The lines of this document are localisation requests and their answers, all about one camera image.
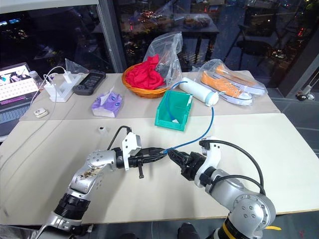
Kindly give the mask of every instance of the white cylindrical filter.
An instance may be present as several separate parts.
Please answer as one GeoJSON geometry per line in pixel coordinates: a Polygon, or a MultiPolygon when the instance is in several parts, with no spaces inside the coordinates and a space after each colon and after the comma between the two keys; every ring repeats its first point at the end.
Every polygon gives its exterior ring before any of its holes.
{"type": "Polygon", "coordinates": [[[212,107],[218,102],[219,95],[217,92],[213,92],[187,77],[184,77],[183,81],[187,81],[187,83],[180,83],[179,87],[183,91],[192,94],[195,98],[204,102],[208,107],[212,107]]]}
{"type": "Polygon", "coordinates": [[[43,79],[38,75],[38,73],[36,71],[30,71],[29,74],[30,74],[30,77],[32,77],[34,79],[36,86],[38,86],[38,88],[40,89],[40,86],[43,82],[43,79]]]}

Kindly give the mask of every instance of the glass window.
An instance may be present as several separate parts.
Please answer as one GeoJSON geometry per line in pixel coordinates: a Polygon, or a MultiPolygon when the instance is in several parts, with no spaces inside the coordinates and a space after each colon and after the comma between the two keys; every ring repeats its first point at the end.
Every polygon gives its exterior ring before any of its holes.
{"type": "Polygon", "coordinates": [[[182,31],[183,71],[210,59],[277,87],[318,28],[319,0],[116,0],[128,66],[151,41],[182,31]]]}
{"type": "Polygon", "coordinates": [[[46,74],[65,58],[113,73],[96,5],[0,14],[0,68],[26,62],[46,74]]]}

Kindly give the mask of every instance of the desk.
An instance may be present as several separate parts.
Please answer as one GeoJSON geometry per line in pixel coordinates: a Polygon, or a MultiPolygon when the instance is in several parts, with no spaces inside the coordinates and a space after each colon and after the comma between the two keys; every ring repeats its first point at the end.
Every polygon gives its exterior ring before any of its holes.
{"type": "MultiPolygon", "coordinates": [[[[143,147],[167,148],[202,134],[209,120],[208,116],[190,117],[185,132],[156,127],[154,118],[49,120],[1,172],[0,224],[42,224],[86,156],[97,148],[106,148],[120,125],[131,126],[141,136],[143,147]],[[109,134],[98,133],[101,125],[109,134]]],[[[0,165],[42,123],[20,121],[0,146],[0,165]]],[[[114,146],[120,145],[124,134],[114,146]]],[[[319,210],[319,160],[284,114],[216,116],[209,135],[252,154],[263,171],[265,190],[277,213],[319,210]]],[[[180,150],[200,152],[200,147],[193,143],[180,150]]],[[[222,147],[219,166],[229,173],[258,179],[253,164],[232,148],[222,147]]],[[[228,213],[203,189],[183,178],[179,167],[167,157],[145,165],[144,175],[139,179],[136,168],[106,175],[84,215],[84,223],[217,218],[228,213]]]]}
{"type": "MultiPolygon", "coordinates": [[[[196,73],[183,73],[191,79],[195,78],[196,73]]],[[[56,103],[55,111],[51,119],[53,120],[88,120],[102,119],[93,115],[91,105],[95,99],[103,92],[109,91],[114,86],[114,91],[123,96],[124,104],[120,109],[118,119],[130,118],[155,118],[156,109],[160,104],[161,98],[142,99],[128,90],[122,83],[122,74],[107,74],[108,78],[96,89],[91,96],[78,96],[73,94],[66,103],[56,103]]],[[[34,116],[33,111],[40,107],[46,108],[49,112],[53,108],[53,102],[49,99],[48,93],[43,91],[34,101],[28,112],[20,120],[45,120],[45,116],[38,119],[34,116]]],[[[220,99],[214,107],[216,115],[238,115],[238,114],[260,114],[260,113],[279,113],[280,111],[271,101],[268,95],[257,97],[250,107],[233,105],[220,99]]],[[[190,116],[210,116],[211,109],[203,102],[193,98],[190,116]]]]}

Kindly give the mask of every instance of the laptop keyboard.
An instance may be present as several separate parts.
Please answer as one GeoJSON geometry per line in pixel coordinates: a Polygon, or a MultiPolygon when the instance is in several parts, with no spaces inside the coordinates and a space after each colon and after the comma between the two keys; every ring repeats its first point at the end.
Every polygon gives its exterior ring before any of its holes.
{"type": "Polygon", "coordinates": [[[14,109],[12,111],[7,111],[0,113],[0,123],[9,122],[12,120],[19,119],[28,110],[30,106],[25,106],[21,108],[14,109]]]}

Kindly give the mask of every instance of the floor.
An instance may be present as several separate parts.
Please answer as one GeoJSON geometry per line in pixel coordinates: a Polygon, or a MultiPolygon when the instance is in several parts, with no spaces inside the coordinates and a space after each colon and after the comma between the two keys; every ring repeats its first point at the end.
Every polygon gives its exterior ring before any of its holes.
{"type": "MultiPolygon", "coordinates": [[[[80,239],[118,239],[125,233],[134,233],[139,239],[176,239],[177,230],[184,222],[192,223],[200,238],[205,239],[220,227],[223,221],[223,219],[202,219],[97,225],[90,235],[80,239]]],[[[263,239],[317,239],[319,211],[277,216],[273,225],[282,230],[264,230],[263,239]]]]}
{"type": "Polygon", "coordinates": [[[284,98],[277,89],[268,89],[269,97],[284,113],[315,154],[319,157],[319,92],[313,92],[314,101],[284,98]]]}

